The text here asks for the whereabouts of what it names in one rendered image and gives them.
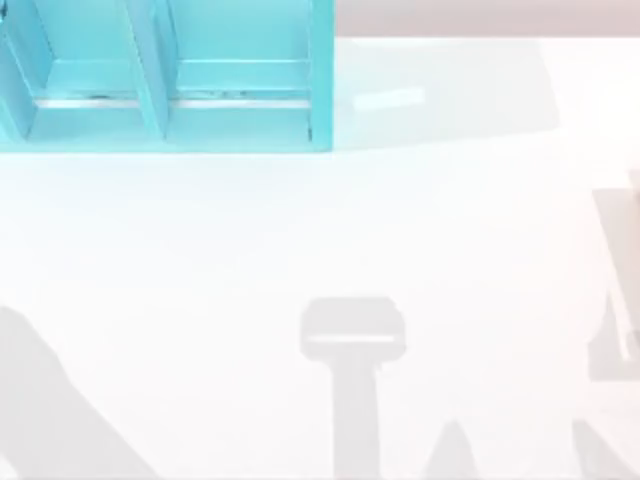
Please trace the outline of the light blue rack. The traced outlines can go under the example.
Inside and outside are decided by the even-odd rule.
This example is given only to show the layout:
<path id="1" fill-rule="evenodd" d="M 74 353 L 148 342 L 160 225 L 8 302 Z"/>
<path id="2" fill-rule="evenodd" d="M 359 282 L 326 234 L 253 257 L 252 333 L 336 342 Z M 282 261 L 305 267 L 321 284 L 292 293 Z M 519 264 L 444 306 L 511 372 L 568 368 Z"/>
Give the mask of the light blue rack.
<path id="1" fill-rule="evenodd" d="M 0 0 L 0 153 L 334 146 L 335 0 Z"/>

